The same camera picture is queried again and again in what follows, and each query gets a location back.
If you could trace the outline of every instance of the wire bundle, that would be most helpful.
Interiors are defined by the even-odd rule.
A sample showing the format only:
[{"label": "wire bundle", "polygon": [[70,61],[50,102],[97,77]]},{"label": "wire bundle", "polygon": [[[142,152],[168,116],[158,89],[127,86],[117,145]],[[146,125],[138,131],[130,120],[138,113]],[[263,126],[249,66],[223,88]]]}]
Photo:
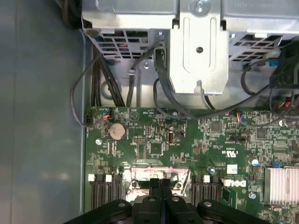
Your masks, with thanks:
[{"label": "wire bundle", "polygon": [[242,121],[243,118],[244,118],[243,113],[237,113],[237,120],[238,120],[239,123]]}]

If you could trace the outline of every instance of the silver heatsink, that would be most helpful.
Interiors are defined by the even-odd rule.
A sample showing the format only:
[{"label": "silver heatsink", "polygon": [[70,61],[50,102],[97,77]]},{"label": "silver heatsink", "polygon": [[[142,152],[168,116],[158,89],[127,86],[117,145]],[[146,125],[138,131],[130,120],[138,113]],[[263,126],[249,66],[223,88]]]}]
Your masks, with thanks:
[{"label": "silver heatsink", "polygon": [[264,200],[271,204],[299,204],[299,168],[266,168]]}]

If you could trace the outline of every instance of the capacitor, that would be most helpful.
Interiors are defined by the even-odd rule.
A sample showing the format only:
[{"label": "capacitor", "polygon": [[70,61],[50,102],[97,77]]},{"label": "capacitor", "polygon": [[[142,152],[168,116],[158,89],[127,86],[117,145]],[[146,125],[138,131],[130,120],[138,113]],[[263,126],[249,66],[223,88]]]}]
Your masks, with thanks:
[{"label": "capacitor", "polygon": [[253,159],[252,162],[251,162],[251,164],[252,164],[254,167],[257,167],[258,164],[259,164],[259,162],[258,162],[257,159]]},{"label": "capacitor", "polygon": [[250,165],[254,166],[254,167],[257,167],[258,164],[259,164],[259,161],[258,161],[257,159],[255,159],[255,158],[250,158],[250,159],[248,160],[248,163],[249,163]]},{"label": "capacitor", "polygon": [[213,175],[215,173],[215,169],[213,167],[208,167],[207,168],[209,174]]}]

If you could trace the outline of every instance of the motherboard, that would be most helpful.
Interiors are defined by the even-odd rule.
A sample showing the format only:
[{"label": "motherboard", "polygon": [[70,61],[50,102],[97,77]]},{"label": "motherboard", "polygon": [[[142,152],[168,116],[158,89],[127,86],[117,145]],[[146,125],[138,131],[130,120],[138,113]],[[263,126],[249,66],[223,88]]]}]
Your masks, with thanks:
[{"label": "motherboard", "polygon": [[[272,119],[242,112],[249,124]],[[150,178],[167,178],[194,205],[213,199],[273,224],[299,224],[297,123],[254,128],[235,112],[194,120],[156,108],[89,108],[86,121],[99,120],[86,131],[86,212],[119,198],[133,203],[148,194]]]}]

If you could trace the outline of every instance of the black cable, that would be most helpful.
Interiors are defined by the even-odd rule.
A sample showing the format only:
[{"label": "black cable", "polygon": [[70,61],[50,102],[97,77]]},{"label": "black cable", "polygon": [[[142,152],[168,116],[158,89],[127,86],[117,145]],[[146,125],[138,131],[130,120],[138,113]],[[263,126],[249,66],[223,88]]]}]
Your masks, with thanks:
[{"label": "black cable", "polygon": [[177,115],[174,116],[172,114],[169,114],[167,112],[165,112],[158,104],[158,94],[157,94],[157,83],[159,82],[159,78],[157,78],[154,82],[153,85],[153,95],[154,95],[154,104],[155,107],[157,109],[157,111],[159,111],[161,114],[163,114],[164,116],[168,117],[168,118],[172,118],[172,119],[186,119],[186,116],[181,116],[181,115]]},{"label": "black cable", "polygon": [[136,70],[138,64],[140,64],[145,59],[148,59],[154,53],[155,47],[150,48],[145,54],[141,55],[132,65],[131,69]]},{"label": "black cable", "polygon": [[[150,48],[145,54],[141,55],[132,65],[131,70],[136,70],[137,66],[144,60],[148,59],[154,53],[154,47]],[[131,106],[134,85],[135,85],[135,75],[129,75],[129,91],[127,95],[126,107]]]},{"label": "black cable", "polygon": [[[99,51],[95,46],[93,46],[93,55],[96,56],[98,55]],[[98,61],[96,61],[93,64],[93,71],[92,71],[92,91],[91,91],[91,96],[92,96],[92,104],[91,106],[101,106],[100,102],[100,64]]]},{"label": "black cable", "polygon": [[112,95],[112,93],[115,93],[115,97],[117,99],[116,100],[117,103],[114,100],[115,105],[116,106],[125,106],[125,103],[122,99],[121,91],[117,85],[117,82],[116,82],[111,70],[109,69],[106,59],[104,58],[104,56],[101,53],[100,53],[99,61],[100,61],[100,66],[101,66],[103,75],[108,84],[108,88],[111,92],[111,95]]},{"label": "black cable", "polygon": [[130,78],[129,78],[129,91],[128,91],[128,95],[127,95],[126,107],[131,106],[133,92],[134,92],[134,85],[135,85],[135,75],[130,75]]},{"label": "black cable", "polygon": [[251,70],[252,66],[259,64],[259,63],[266,63],[266,62],[271,62],[271,61],[276,61],[277,58],[266,58],[266,59],[262,59],[256,62],[253,62],[252,64],[248,64],[247,67],[244,69],[242,75],[241,75],[241,87],[244,90],[245,93],[247,93],[248,95],[253,95],[255,94],[247,85],[245,82],[245,76],[247,74],[248,71]]},{"label": "black cable", "polygon": [[257,93],[255,93],[254,95],[252,95],[251,97],[235,104],[232,106],[229,106],[227,108],[224,108],[222,110],[218,110],[214,113],[207,113],[207,114],[203,114],[203,115],[199,115],[199,116],[194,116],[193,114],[191,114],[188,110],[186,110],[185,108],[183,108],[174,98],[172,92],[170,91],[170,88],[168,87],[168,80],[167,80],[167,76],[165,75],[166,72],[164,70],[164,62],[163,62],[163,57],[161,53],[158,53],[159,51],[157,51],[157,54],[155,55],[155,61],[156,61],[156,69],[158,72],[158,76],[160,78],[160,83],[161,83],[161,87],[163,89],[164,94],[166,95],[166,97],[168,98],[168,100],[170,101],[170,103],[182,114],[186,115],[189,118],[192,119],[206,119],[206,118],[210,118],[213,116],[220,116],[223,115],[227,112],[233,111],[235,109],[237,109],[238,107],[240,107],[241,105],[248,103],[250,101],[255,100],[256,98],[258,98],[263,92],[265,92],[268,88],[269,85],[266,85],[265,87],[263,87],[260,91],[258,91]]},{"label": "black cable", "polygon": [[94,59],[90,62],[90,65],[82,72],[82,74],[79,76],[79,78],[76,80],[76,82],[74,83],[74,85],[71,88],[71,112],[75,118],[75,120],[82,126],[82,127],[86,127],[86,128],[93,128],[96,127],[98,124],[100,124],[102,122],[102,120],[98,120],[96,121],[94,124],[91,125],[86,125],[84,124],[78,117],[77,113],[76,113],[76,109],[75,109],[75,103],[74,103],[74,93],[75,93],[75,89],[78,85],[78,83],[81,81],[81,79],[88,73],[88,71],[92,68],[93,64],[99,59],[101,54],[98,54],[97,56],[94,57]]},{"label": "black cable", "polygon": [[216,108],[213,106],[212,102],[210,101],[210,98],[208,96],[205,96],[206,104],[210,107],[210,109],[215,110]]},{"label": "black cable", "polygon": [[[99,52],[99,51],[97,51],[96,49],[94,49],[94,51],[93,51],[93,55],[94,55],[94,57],[97,57],[99,60],[101,59],[101,58],[103,58],[104,59],[104,57],[103,57],[103,55]],[[100,64],[100,62],[97,62],[97,64],[98,64],[98,72],[100,72],[100,68],[103,68],[102,66],[101,66],[101,64]],[[115,106],[121,106],[120,105],[120,102],[119,102],[119,100],[118,100],[118,96],[116,95],[116,93],[115,93],[115,91],[114,91],[114,88],[113,88],[113,86],[112,86],[112,83],[111,83],[111,81],[110,81],[110,79],[109,79],[109,76],[107,75],[107,73],[106,72],[104,72],[103,71],[103,75],[104,75],[104,78],[105,78],[105,80],[106,80],[106,83],[107,83],[107,85],[108,85],[108,89],[109,89],[109,91],[110,91],[110,94],[111,94],[111,96],[112,96],[112,100],[113,100],[113,102],[114,102],[114,104],[115,104]]]},{"label": "black cable", "polygon": [[273,125],[273,124],[279,122],[280,120],[284,119],[285,115],[288,114],[288,113],[290,112],[292,106],[294,105],[294,101],[295,101],[295,93],[294,93],[294,91],[292,91],[292,96],[291,96],[291,98],[292,98],[292,99],[291,99],[291,103],[290,103],[289,108],[288,108],[286,111],[284,111],[284,112],[283,112],[277,119],[275,119],[275,120],[273,120],[273,121],[271,121],[271,122],[269,122],[269,123],[266,123],[266,124],[260,124],[260,125],[259,125],[259,124],[254,124],[254,125],[252,125],[252,124],[245,123],[245,122],[243,122],[243,121],[240,121],[240,123],[243,124],[243,125],[249,126],[249,127],[265,127],[265,126]]}]

